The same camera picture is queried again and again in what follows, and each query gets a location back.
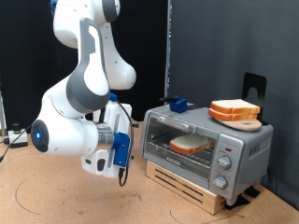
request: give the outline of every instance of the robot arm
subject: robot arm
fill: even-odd
[[[135,83],[134,68],[123,60],[113,42],[109,22],[119,12],[119,0],[59,0],[54,33],[66,46],[78,48],[78,66],[46,91],[31,131],[39,151],[80,155],[85,170],[108,177],[119,176],[130,158],[129,121],[120,107],[109,101],[109,86],[124,90]],[[86,114],[98,114],[105,106],[107,124],[85,119]],[[131,113],[131,107],[125,107]],[[116,123],[121,130],[115,129]]]

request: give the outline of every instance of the black backdrop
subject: black backdrop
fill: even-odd
[[[210,107],[241,98],[245,73],[266,77],[263,120],[274,135],[262,183],[299,209],[299,1],[172,3],[169,94]]]
[[[121,0],[119,18],[112,22],[115,45],[137,73],[129,91],[114,91],[130,104],[133,118],[164,96],[167,0]],[[0,75],[7,127],[23,128],[38,116],[44,92],[77,66],[76,49],[56,40],[50,0],[0,2]]]

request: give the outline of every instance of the toaster oven glass window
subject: toaster oven glass window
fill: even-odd
[[[151,118],[145,150],[208,179],[218,134],[195,126],[191,133]]]

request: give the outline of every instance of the table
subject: table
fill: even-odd
[[[1,223],[299,223],[298,211],[261,185],[256,199],[245,196],[250,204],[210,215],[146,177],[140,134],[141,127],[123,188],[118,179],[85,172],[80,156],[37,151],[29,134],[29,146],[10,149],[0,163]]]

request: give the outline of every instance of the toaster oven control knob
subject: toaster oven control knob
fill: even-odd
[[[225,189],[227,187],[227,181],[223,176],[218,176],[214,179],[213,184],[220,189]]]
[[[228,157],[220,157],[218,159],[218,164],[224,169],[227,170],[231,167],[231,160]]]

